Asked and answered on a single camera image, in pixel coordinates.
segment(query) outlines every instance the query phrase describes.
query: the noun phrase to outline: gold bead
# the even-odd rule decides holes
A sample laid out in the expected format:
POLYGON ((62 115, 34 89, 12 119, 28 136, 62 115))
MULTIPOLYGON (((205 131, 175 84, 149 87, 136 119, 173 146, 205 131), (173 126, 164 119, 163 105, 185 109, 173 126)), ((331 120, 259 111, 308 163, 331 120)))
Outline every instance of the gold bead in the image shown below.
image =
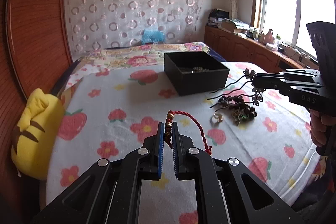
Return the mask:
POLYGON ((167 114, 167 119, 174 119, 174 114, 168 113, 167 114))

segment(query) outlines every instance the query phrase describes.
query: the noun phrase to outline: human hand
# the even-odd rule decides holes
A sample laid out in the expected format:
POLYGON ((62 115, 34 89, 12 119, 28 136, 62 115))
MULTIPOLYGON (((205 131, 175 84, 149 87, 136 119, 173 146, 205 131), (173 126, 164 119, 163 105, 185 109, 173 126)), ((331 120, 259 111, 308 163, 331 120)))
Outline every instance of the human hand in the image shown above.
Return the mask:
POLYGON ((316 110, 310 110, 310 136, 315 145, 322 147, 326 144, 327 137, 325 132, 327 126, 334 125, 336 125, 336 117, 322 114, 316 110))

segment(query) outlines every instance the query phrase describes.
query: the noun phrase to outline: stuffed animal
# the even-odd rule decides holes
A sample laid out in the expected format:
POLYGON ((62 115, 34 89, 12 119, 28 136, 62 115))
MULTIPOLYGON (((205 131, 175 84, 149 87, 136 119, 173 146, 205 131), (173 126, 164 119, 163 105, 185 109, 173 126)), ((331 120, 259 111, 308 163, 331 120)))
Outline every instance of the stuffed animal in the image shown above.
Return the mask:
POLYGON ((58 128, 64 116, 61 101, 36 89, 29 96, 14 129, 12 160, 22 173, 46 180, 58 128))

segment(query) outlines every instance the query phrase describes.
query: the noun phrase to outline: window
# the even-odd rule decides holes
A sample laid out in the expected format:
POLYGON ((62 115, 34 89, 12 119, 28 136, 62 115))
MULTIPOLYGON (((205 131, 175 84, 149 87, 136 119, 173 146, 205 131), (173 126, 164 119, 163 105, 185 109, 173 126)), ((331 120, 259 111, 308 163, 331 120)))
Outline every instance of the window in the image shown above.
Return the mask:
POLYGON ((273 30, 283 40, 316 57, 306 24, 315 21, 335 23, 334 0, 261 0, 260 30, 273 30))

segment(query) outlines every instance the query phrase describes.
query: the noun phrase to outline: silver screw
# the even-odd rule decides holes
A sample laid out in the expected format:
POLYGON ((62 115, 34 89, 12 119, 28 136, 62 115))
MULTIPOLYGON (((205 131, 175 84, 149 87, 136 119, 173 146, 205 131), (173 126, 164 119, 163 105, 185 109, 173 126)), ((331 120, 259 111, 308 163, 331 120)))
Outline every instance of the silver screw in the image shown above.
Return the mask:
POLYGON ((233 166, 237 166, 239 164, 239 160, 232 158, 229 159, 229 164, 233 165, 233 166))
POLYGON ((148 153, 148 149, 146 148, 139 148, 138 149, 138 154, 140 155, 146 155, 148 153))
POLYGON ((99 166, 106 166, 108 163, 109 163, 109 162, 108 162, 107 159, 100 159, 100 160, 98 161, 98 165, 99 165, 99 166))
POLYGON ((200 151, 196 147, 192 147, 188 150, 188 152, 192 155, 198 154, 200 151))

